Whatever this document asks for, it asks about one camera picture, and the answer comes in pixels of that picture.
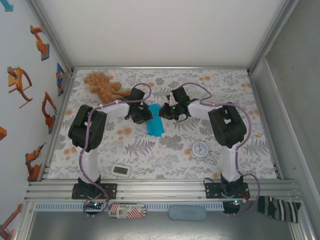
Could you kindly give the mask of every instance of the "small white device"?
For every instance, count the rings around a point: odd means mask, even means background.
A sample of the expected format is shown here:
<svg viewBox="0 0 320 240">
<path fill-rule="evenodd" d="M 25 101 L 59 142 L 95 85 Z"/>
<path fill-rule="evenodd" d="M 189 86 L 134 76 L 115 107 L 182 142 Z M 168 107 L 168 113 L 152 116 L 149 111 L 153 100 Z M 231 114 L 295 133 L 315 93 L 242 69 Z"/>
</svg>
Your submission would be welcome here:
<svg viewBox="0 0 320 240">
<path fill-rule="evenodd" d="M 129 178 L 131 174 L 131 167 L 114 164 L 111 169 L 111 174 L 121 178 Z"/>
<path fill-rule="evenodd" d="M 208 156 L 209 148 L 204 142 L 197 141 L 193 144 L 190 154 L 194 159 L 203 160 Z"/>
</svg>

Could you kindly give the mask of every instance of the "orange stuffed animal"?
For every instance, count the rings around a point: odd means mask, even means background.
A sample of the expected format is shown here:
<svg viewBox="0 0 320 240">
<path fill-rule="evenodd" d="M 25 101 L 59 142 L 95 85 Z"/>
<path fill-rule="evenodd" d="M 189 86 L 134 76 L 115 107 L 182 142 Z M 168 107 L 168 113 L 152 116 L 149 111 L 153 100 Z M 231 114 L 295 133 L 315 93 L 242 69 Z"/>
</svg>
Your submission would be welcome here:
<svg viewBox="0 0 320 240">
<path fill-rule="evenodd" d="M 90 92 L 97 94 L 103 104 L 112 103 L 113 101 L 129 96 L 131 90 L 119 91 L 122 87 L 120 82 L 110 82 L 110 77 L 107 77 L 103 72 L 92 72 L 84 82 L 90 85 Z"/>
</svg>

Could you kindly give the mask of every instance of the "patterned fabric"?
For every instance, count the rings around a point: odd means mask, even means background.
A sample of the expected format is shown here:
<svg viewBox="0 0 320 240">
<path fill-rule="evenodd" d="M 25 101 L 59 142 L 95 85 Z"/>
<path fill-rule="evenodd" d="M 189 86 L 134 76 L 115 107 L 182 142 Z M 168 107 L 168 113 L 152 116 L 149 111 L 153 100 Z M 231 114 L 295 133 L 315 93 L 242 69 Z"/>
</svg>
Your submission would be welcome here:
<svg viewBox="0 0 320 240">
<path fill-rule="evenodd" d="M 260 196 L 258 211 L 276 220 L 298 223 L 301 203 L 279 200 L 270 196 Z"/>
<path fill-rule="evenodd" d="M 52 158 L 50 179 L 77 179 L 79 153 L 68 138 L 69 128 L 83 104 L 97 106 L 100 100 L 89 92 L 85 77 L 94 70 L 76 73 L 67 104 L 62 127 Z M 163 105 L 166 95 L 183 83 L 198 83 L 212 93 L 209 103 L 233 102 L 250 115 L 252 135 L 240 149 L 239 168 L 243 173 L 253 173 L 258 178 L 276 178 L 269 149 L 259 117 L 251 85 L 245 70 L 203 69 L 108 69 L 101 71 L 130 89 L 137 83 L 148 83 L 152 88 L 148 104 Z M 146 93 L 147 87 L 139 87 Z M 190 98 L 202 98 L 206 93 L 194 85 L 185 86 Z M 131 119 L 117 119 L 105 125 L 102 143 L 98 148 L 98 167 L 102 179 L 117 178 L 111 175 L 113 164 L 131 166 L 132 179 L 203 179 L 219 178 L 222 170 L 221 146 L 214 138 L 210 121 L 195 117 L 183 122 L 162 119 L 162 137 L 149 136 L 147 125 L 134 124 Z M 209 156 L 194 160 L 190 149 L 197 141 L 209 146 Z"/>
</svg>

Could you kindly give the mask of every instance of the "purple cable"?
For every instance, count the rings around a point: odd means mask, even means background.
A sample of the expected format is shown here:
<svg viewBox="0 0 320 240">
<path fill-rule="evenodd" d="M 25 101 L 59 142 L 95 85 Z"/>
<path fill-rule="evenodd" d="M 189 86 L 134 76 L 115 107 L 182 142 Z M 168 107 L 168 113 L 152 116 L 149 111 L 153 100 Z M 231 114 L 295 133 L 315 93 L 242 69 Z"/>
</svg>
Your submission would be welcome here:
<svg viewBox="0 0 320 240">
<path fill-rule="evenodd" d="M 261 189 L 260 189 L 260 183 L 259 183 L 258 178 L 257 178 L 255 175 L 253 175 L 252 173 L 243 174 L 242 172 L 240 172 L 240 170 L 239 170 L 239 164 L 238 164 L 238 154 L 239 154 L 239 153 L 238 153 L 238 152 L 239 152 L 238 150 L 239 150 L 240 147 L 242 147 L 244 144 L 246 144 L 246 142 L 249 140 L 249 138 L 250 138 L 250 136 L 251 136 L 252 123 L 251 123 L 250 116 L 249 116 L 249 114 L 246 112 L 246 110 L 244 110 L 241 106 L 239 106 L 239 105 L 237 105 L 237 104 L 233 104 L 233 103 L 229 103 L 229 102 L 219 103 L 219 104 L 205 103 L 205 102 L 203 102 L 203 100 L 206 100 L 206 99 L 209 99 L 209 98 L 212 97 L 212 94 L 211 94 L 205 87 L 203 87 L 203 86 L 201 86 L 201 85 L 199 85 L 199 84 L 197 84 L 197 83 L 193 83 L 193 82 L 184 83 L 184 84 L 180 85 L 180 87 L 185 86 L 185 85 L 195 85 L 195 86 L 198 86 L 198 87 L 200 87 L 201 89 L 205 90 L 205 91 L 209 94 L 209 96 L 200 99 L 199 103 L 200 103 L 201 105 L 204 105 L 204 106 L 207 106 L 207 107 L 232 106 L 232 107 L 235 107 L 235 108 L 241 110 L 241 112 L 243 112 L 244 115 L 246 116 L 246 119 L 247 119 L 247 121 L 248 121 L 248 134 L 247 134 L 245 140 L 242 141 L 242 142 L 241 142 L 239 145 L 237 145 L 236 148 L 235 148 L 235 169 L 236 169 L 236 171 L 237 171 L 241 176 L 243 176 L 243 177 L 245 177 L 245 176 L 252 176 L 252 177 L 255 179 L 255 181 L 256 181 L 256 183 L 257 183 L 257 186 L 258 186 L 258 194 L 257 194 L 257 196 L 256 196 L 256 200 L 255 200 L 254 204 L 253 204 L 249 209 L 247 209 L 247 210 L 244 211 L 244 212 L 235 214 L 235 216 L 244 215 L 244 214 L 250 212 L 250 211 L 257 205 L 258 200 L 259 200 L 259 197 L 260 197 L 260 191 L 261 191 Z"/>
<path fill-rule="evenodd" d="M 88 124 L 87 124 L 87 126 L 86 126 L 86 132 L 85 132 L 84 148 L 80 151 L 80 156 L 79 156 L 79 167 L 80 167 L 80 171 L 81 171 L 81 173 L 83 174 L 83 176 L 85 177 L 85 179 L 87 179 L 87 180 L 88 180 L 92 185 L 94 185 L 96 188 L 100 189 L 101 192 L 102 192 L 102 193 L 105 195 L 105 197 L 106 197 L 106 204 L 105 204 L 105 206 L 103 207 L 103 209 L 102 209 L 100 212 L 98 212 L 97 214 L 93 215 L 93 216 L 92 216 L 93 218 L 94 218 L 95 216 L 98 216 L 98 215 L 102 214 L 102 213 L 107 209 L 107 207 L 108 207 L 108 205 L 109 205 L 109 197 L 108 197 L 107 192 L 106 192 L 101 186 L 99 186 L 98 184 L 96 184 L 94 181 L 92 181 L 92 180 L 88 177 L 88 175 L 85 173 L 84 168 L 83 168 L 83 166 L 82 166 L 82 156 L 83 156 L 84 152 L 87 150 L 87 148 L 88 148 L 88 143 L 89 143 L 90 122 L 91 122 L 92 114 L 93 114 L 96 110 L 103 109 L 103 108 L 107 108 L 107 107 L 112 106 L 112 105 L 121 104 L 121 103 L 140 103 L 140 102 L 143 102 L 143 101 L 147 100 L 147 99 L 151 96 L 151 92 L 152 92 L 151 87 L 150 87 L 148 84 L 146 84 L 146 83 L 138 83 L 138 84 L 136 84 L 135 86 L 133 86 L 133 88 L 135 88 L 135 87 L 138 86 L 138 85 L 146 85 L 146 86 L 149 88 L 149 94 L 148 94 L 147 97 L 145 97 L 145 98 L 143 98 L 143 99 L 141 99 L 141 100 L 128 100 L 128 101 L 117 101 L 117 100 L 116 100 L 116 101 L 113 101 L 113 102 L 111 102 L 111 103 L 108 103 L 108 104 L 105 104 L 105 105 L 102 105 L 102 106 L 97 106 L 97 107 L 93 108 L 93 109 L 90 111 L 90 113 L 89 113 L 88 120 L 87 120 Z M 83 213 L 86 214 L 87 216 L 88 216 L 88 213 L 86 212 L 86 207 L 87 207 L 89 204 L 90 204 L 90 203 L 85 204 L 85 205 L 83 206 L 83 209 L 82 209 L 82 210 L 83 210 Z"/>
</svg>

